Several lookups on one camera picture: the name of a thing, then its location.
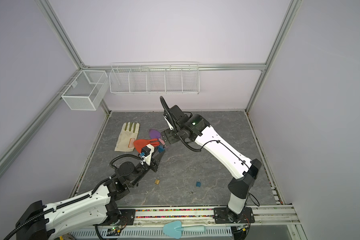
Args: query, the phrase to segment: wire basket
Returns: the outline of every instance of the wire basket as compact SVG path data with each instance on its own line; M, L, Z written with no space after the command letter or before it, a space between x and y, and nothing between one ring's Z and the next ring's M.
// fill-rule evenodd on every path
M109 74L110 92L114 94L199 93L200 77L197 65L183 67L112 68Z
M96 110L109 85L105 71L82 70L61 97L72 110Z

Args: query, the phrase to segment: gray tabletop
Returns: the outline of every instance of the gray tabletop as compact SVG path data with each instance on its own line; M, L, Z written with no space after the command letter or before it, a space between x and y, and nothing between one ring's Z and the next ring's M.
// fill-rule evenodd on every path
M260 159L245 113L240 111L194 112L202 115L231 146L250 159ZM150 139L149 129L163 131L168 128L162 112L113 112L103 132L99 145L93 155L79 188L79 194L92 190L102 179L112 175L114 170L109 162L124 152L115 152L115 146L124 122L139 122L138 139ZM135 165L138 160L124 158L115 163L120 166L125 161ZM159 177L160 183L154 184ZM201 180L201 187L196 181ZM181 142L166 148L158 171L149 171L139 182L138 187L130 188L130 194L117 201L120 207L142 205L226 205L230 198L227 188L232 179L230 172L210 152L192 152ZM264 171L250 191L262 205L273 205L271 186Z

